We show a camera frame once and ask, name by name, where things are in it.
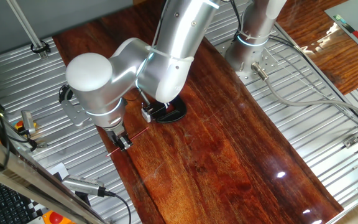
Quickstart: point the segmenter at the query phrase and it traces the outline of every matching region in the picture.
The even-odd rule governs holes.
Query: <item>keyboard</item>
[[[34,218],[28,207],[31,201],[0,184],[0,224],[27,224]]]

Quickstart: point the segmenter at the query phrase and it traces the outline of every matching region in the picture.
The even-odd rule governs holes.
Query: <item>white robotic arm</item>
[[[132,38],[122,43],[109,59],[94,53],[74,58],[67,66],[66,78],[83,110],[76,110],[65,98],[62,106],[70,119],[81,126],[91,118],[116,146],[122,150],[129,148],[132,143],[123,123],[126,102],[122,96],[138,88],[158,102],[173,101],[185,84],[194,55],[220,1],[168,0],[158,25],[156,45]],[[251,64],[259,61],[285,1],[255,0],[246,9],[241,33],[226,54],[236,71],[250,71]],[[147,111],[142,112],[149,122]]]

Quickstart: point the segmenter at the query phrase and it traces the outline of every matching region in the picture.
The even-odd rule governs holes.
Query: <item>metal slatted platform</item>
[[[237,1],[239,11],[245,9],[247,2]],[[206,37],[224,54],[236,29],[237,21],[230,4],[222,3]],[[286,37],[280,29],[274,31],[274,35]],[[0,103],[6,108],[6,117],[15,123],[21,119],[21,110],[30,110],[38,124],[37,134],[32,138],[48,143],[46,149],[37,149],[32,157],[47,169],[62,162],[69,174],[104,182],[108,189],[128,201],[133,223],[140,223],[114,164],[105,156],[106,148],[93,124],[76,129],[61,109],[57,93],[66,83],[65,65],[52,38],[44,41],[52,50],[47,60],[39,59],[28,46],[0,55]],[[286,45],[268,41],[262,66],[274,88],[288,100],[344,99],[321,71]],[[351,113],[343,113],[331,105],[283,105],[257,75],[242,75],[241,80],[346,211],[357,205],[358,145],[347,149],[343,144],[349,136],[358,133],[358,123],[349,118]],[[347,99],[358,106],[358,90],[347,95]],[[118,199],[90,197],[89,200],[103,218],[119,224],[128,222],[127,210]]]

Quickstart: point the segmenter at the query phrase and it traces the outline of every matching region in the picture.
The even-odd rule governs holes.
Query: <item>red button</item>
[[[52,212],[49,216],[49,221],[52,224],[59,224],[63,220],[63,216],[57,214],[56,212]]]

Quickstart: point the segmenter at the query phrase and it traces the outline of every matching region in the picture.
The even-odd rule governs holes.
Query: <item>connector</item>
[[[252,63],[251,69],[254,72],[258,73],[260,79],[262,79],[263,81],[269,78],[269,76],[267,76],[266,72],[262,70],[262,68],[257,62]]]

